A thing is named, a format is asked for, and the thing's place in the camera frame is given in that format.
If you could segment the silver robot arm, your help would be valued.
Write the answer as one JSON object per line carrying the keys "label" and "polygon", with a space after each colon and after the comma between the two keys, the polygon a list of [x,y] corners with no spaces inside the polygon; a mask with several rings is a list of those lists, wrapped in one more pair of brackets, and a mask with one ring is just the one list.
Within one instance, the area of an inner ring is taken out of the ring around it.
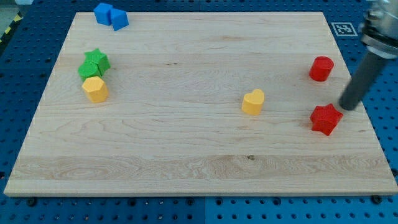
{"label": "silver robot arm", "polygon": [[397,58],[397,0],[371,1],[361,26],[361,42],[385,59]]}

